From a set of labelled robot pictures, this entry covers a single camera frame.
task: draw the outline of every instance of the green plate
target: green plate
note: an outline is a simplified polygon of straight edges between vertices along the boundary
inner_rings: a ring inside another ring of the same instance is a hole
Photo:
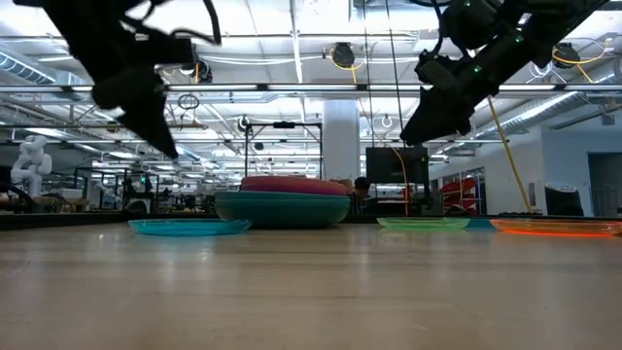
[[[458,218],[378,218],[384,228],[416,230],[454,230],[465,229],[470,219]]]

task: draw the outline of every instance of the teal plate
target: teal plate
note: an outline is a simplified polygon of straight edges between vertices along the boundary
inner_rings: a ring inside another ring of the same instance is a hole
[[[244,220],[225,221],[219,219],[133,220],[128,223],[142,234],[171,237],[237,234],[246,231],[251,226],[251,222]]]

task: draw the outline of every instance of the white column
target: white column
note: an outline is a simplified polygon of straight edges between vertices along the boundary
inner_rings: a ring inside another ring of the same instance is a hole
[[[325,179],[355,180],[361,168],[357,101],[325,101],[323,124]]]

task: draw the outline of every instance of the computer screen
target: computer screen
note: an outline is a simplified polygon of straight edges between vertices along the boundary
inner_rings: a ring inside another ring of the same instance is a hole
[[[428,149],[423,146],[396,149],[404,161],[408,183],[426,184],[428,170]],[[367,180],[372,184],[402,184],[404,175],[401,161],[394,150],[388,147],[365,150]]]

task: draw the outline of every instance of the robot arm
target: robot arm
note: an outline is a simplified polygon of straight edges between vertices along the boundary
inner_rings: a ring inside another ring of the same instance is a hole
[[[420,105],[401,139],[415,145],[456,132],[470,132],[468,119],[479,102],[499,93],[499,86],[530,61],[545,67],[553,47],[606,2],[453,0],[439,19],[439,31],[464,56],[460,60],[441,56],[440,45],[420,55],[415,72],[432,88],[421,90]],[[519,28],[524,14],[531,16]],[[467,49],[482,47],[475,57],[467,54]]]
[[[150,0],[148,16],[169,0]],[[63,35],[71,54],[95,82],[93,100],[103,109],[123,108],[119,118],[127,128],[166,155],[177,158],[175,143],[163,115],[165,96],[157,64],[194,64],[188,34],[219,45],[221,32],[211,0],[203,0],[212,19],[214,37],[178,29],[168,35],[128,17],[125,12],[145,0],[14,0],[18,5],[42,7]],[[147,40],[137,41],[134,32]]]

